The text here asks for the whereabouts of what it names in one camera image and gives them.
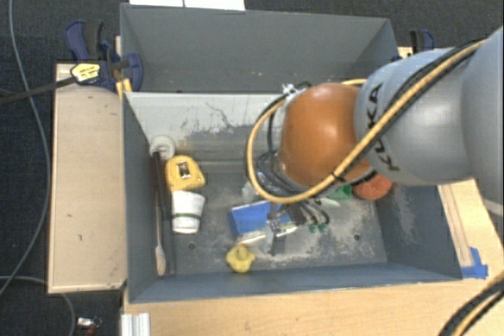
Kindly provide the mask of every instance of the white cup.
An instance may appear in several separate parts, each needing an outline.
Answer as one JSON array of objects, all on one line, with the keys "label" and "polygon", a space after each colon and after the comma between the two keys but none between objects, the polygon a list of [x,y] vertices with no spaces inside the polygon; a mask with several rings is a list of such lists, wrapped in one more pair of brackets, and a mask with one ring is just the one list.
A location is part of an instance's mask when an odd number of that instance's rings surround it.
[{"label": "white cup", "polygon": [[180,234],[196,234],[202,217],[205,197],[201,194],[172,192],[172,230]]}]

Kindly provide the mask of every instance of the black carpet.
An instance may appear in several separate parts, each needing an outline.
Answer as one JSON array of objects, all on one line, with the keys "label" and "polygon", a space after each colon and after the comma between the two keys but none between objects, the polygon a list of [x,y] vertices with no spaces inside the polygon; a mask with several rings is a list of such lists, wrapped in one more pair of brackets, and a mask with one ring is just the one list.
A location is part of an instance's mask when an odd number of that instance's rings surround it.
[{"label": "black carpet", "polygon": [[[54,64],[69,57],[62,30],[83,18],[105,21],[107,39],[119,32],[119,3],[127,0],[14,0],[14,27],[30,86],[54,79]],[[0,88],[21,91],[8,29],[8,0],[0,0]],[[248,9],[387,17],[399,45],[411,28],[427,28],[437,46],[451,46],[492,33],[502,25],[503,0],[246,0]],[[36,98],[50,138],[50,94]],[[23,254],[39,220],[46,168],[39,135],[27,102],[0,107],[0,275],[8,275]],[[22,267],[22,275],[46,278],[47,226]],[[118,292],[70,296],[78,316],[101,316],[99,334],[118,329]],[[13,284],[0,300],[0,334],[67,334],[63,300],[43,287]]]}]

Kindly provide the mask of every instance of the gray bin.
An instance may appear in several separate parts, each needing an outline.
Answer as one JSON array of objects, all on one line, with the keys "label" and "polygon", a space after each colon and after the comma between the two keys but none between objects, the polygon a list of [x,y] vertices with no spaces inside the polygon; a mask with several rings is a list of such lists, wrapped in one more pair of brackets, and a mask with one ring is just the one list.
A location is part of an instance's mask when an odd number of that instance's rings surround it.
[{"label": "gray bin", "polygon": [[[396,187],[377,202],[328,209],[327,234],[301,229],[277,257],[254,249],[251,272],[225,254],[227,212],[243,203],[251,124],[282,83],[366,77],[397,54],[388,20],[121,6],[122,52],[139,52],[142,91],[124,97],[124,183],[130,302],[240,297],[460,279],[435,187]],[[202,226],[176,235],[176,275],[159,279],[149,142],[170,135],[201,166]],[[257,152],[265,148],[261,133]]]}]

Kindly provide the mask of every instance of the yellow cable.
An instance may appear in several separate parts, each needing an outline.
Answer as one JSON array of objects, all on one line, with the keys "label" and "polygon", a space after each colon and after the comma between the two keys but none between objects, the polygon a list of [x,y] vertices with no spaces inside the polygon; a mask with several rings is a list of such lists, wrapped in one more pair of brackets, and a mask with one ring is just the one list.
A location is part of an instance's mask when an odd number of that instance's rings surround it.
[{"label": "yellow cable", "polygon": [[[501,271],[497,276],[495,276],[488,284],[487,286],[481,291],[481,293],[484,293],[491,287],[493,287],[495,284],[498,282],[504,280],[504,271]],[[493,302],[493,300],[496,298],[496,295],[490,296],[486,300],[482,301],[480,304],[478,304],[474,309],[458,324],[458,326],[454,329],[454,332],[452,333],[452,336],[462,336],[469,328],[470,324],[473,322],[473,320],[489,305]]]},{"label": "yellow cable", "polygon": [[[352,164],[354,159],[373,141],[373,139],[378,135],[378,133],[387,125],[387,123],[394,117],[396,113],[398,113],[405,105],[411,101],[412,98],[425,86],[427,86],[431,81],[433,81],[439,74],[443,73],[447,68],[449,68],[452,64],[457,63],[467,54],[470,54],[474,50],[476,50],[484,40],[475,42],[474,44],[467,46],[457,54],[449,57],[444,62],[440,63],[439,66],[430,71],[425,77],[418,80],[408,91],[406,91],[400,98],[397,100],[392,107],[390,107],[382,117],[376,122],[376,124],[369,130],[369,132],[362,138],[362,140],[354,147],[354,149],[346,156],[346,158],[339,164],[339,166],[328,175],[325,179],[319,182],[317,185],[311,187],[310,189],[293,196],[280,197],[274,194],[270,194],[266,190],[264,190],[261,184],[258,182],[258,178],[254,169],[254,141],[259,132],[259,128],[262,124],[274,113],[276,112],[286,100],[282,100],[275,104],[270,110],[266,111],[264,115],[262,115],[254,127],[252,127],[252,131],[250,132],[249,138],[246,141],[246,168],[249,175],[249,180],[254,189],[266,200],[273,201],[275,203],[296,203],[298,201],[303,201],[308,198],[312,198],[313,196],[319,194],[322,190],[326,189],[328,186],[335,182],[335,178],[338,178],[342,175],[342,173]],[[343,82],[343,84],[352,83],[353,80],[349,80]]]},{"label": "yellow cable", "polygon": [[361,86],[366,82],[366,79],[350,79],[343,81],[342,84],[346,84],[347,86]]}]

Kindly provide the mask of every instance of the bin floor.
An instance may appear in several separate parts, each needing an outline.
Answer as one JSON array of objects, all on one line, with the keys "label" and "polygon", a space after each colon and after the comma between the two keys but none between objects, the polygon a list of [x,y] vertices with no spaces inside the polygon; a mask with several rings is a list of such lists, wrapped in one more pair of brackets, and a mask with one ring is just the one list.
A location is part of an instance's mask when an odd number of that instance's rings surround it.
[{"label": "bin floor", "polygon": [[[241,205],[244,172],[206,173],[206,196],[200,231],[176,234],[176,271],[180,275],[229,272],[226,253],[233,246],[228,224],[231,207]],[[285,252],[274,257],[262,251],[262,241],[250,250],[256,254],[251,270],[382,263],[387,260],[376,205],[349,199],[326,208],[331,218],[326,233],[311,234],[307,227],[287,236]]]}]

